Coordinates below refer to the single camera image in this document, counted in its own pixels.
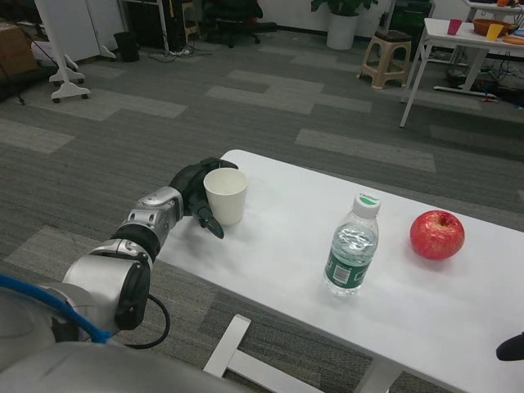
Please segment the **yellow cup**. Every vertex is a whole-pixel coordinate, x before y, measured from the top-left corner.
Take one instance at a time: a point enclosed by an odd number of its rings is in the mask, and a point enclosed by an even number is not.
[[[490,28],[488,29],[488,34],[486,34],[486,37],[490,41],[496,41],[496,39],[499,37],[500,32],[502,31],[502,28],[504,26],[497,25],[496,23],[492,23],[490,25]]]

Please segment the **blue cable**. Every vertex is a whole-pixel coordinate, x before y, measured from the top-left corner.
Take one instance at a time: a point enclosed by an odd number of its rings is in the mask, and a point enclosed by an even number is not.
[[[63,300],[45,292],[43,289],[36,287],[35,285],[18,281],[15,278],[0,274],[0,287],[11,289],[12,291],[21,293],[22,295],[32,297],[33,299],[41,301],[45,305],[48,305],[49,307],[59,311],[63,316],[76,323],[89,336],[91,336],[91,340],[93,342],[106,343],[106,341],[112,337],[111,333],[100,330],[82,315],[78,314]]]

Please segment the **black machine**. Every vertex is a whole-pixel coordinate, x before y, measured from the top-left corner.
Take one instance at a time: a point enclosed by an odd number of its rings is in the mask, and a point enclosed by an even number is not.
[[[171,52],[180,52],[186,46],[183,29],[182,3],[184,0],[163,0],[166,38]],[[164,32],[156,0],[128,2],[129,28],[137,35],[140,45],[164,48]]]

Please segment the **table top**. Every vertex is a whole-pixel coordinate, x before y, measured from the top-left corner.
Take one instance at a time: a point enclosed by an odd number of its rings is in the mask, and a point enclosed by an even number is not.
[[[494,14],[518,14],[521,11],[520,7],[499,7],[496,2],[489,4],[483,2],[470,2],[469,0],[462,0],[462,2],[470,8],[476,8],[477,10],[488,11]]]
[[[503,49],[508,52],[524,52],[524,45],[505,43],[501,38],[490,41],[483,35],[473,31],[473,23],[463,22],[456,35],[448,34],[449,20],[424,19],[427,37],[433,42],[460,44],[468,47],[481,47],[484,49]]]
[[[244,219],[223,240],[185,219],[158,260],[452,391],[522,391],[524,363],[495,350],[524,328],[524,233],[456,214],[463,249],[430,262],[413,252],[409,229],[434,206],[245,151],[224,159],[249,178]],[[323,269],[362,191],[382,200],[379,244],[360,293],[341,300]]]

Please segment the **red apple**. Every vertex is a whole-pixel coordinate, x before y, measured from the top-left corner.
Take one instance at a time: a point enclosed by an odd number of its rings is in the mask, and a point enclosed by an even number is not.
[[[451,213],[432,210],[419,215],[409,231],[417,254],[429,260],[445,260],[464,244],[464,227]]]

